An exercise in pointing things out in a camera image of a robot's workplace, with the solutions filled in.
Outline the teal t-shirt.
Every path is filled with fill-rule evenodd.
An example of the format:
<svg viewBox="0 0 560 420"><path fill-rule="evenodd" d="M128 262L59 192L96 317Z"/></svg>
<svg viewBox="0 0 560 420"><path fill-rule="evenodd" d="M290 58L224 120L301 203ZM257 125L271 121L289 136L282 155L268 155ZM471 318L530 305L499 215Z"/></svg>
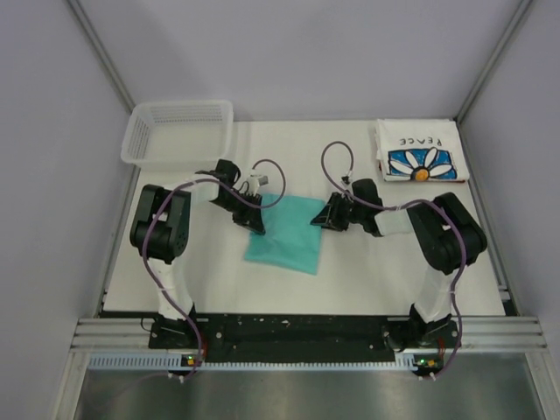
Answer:
<svg viewBox="0 0 560 420"><path fill-rule="evenodd" d="M251 234L244 260L263 263L305 274L319 270L322 230L312 225L326 203L322 199L294 195L279 197L266 193L264 205L277 204L262 210L265 234Z"/></svg>

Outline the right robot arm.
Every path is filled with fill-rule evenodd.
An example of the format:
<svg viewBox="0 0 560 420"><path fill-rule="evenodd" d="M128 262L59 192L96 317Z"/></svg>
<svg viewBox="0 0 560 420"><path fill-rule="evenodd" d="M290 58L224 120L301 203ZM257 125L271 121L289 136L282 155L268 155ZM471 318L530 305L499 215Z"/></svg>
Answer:
<svg viewBox="0 0 560 420"><path fill-rule="evenodd" d="M408 319L401 325L391 324L384 332L388 347L398 351L429 346L450 330L452 312L458 309L459 279L487 250L485 233L456 194L447 192L433 200L415 199L389 208L371 178L332 193L311 224L336 232L358 224L374 237L414 235L427 269Z"/></svg>

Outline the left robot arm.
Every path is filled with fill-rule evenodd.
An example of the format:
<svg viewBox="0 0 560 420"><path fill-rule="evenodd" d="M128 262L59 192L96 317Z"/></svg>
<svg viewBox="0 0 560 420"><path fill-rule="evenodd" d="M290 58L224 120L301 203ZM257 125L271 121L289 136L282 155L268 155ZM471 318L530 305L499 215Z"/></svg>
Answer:
<svg viewBox="0 0 560 420"><path fill-rule="evenodd" d="M156 284L158 313L172 320L168 336L180 347L192 345L199 334L197 324L186 317L193 299L183 274L193 207L212 203L231 213L234 224L265 234L258 190L269 183L268 177L252 172L235 188L240 176L236 164L221 159L211 171L196 171L174 184L148 184L140 193L129 241L146 261Z"/></svg>

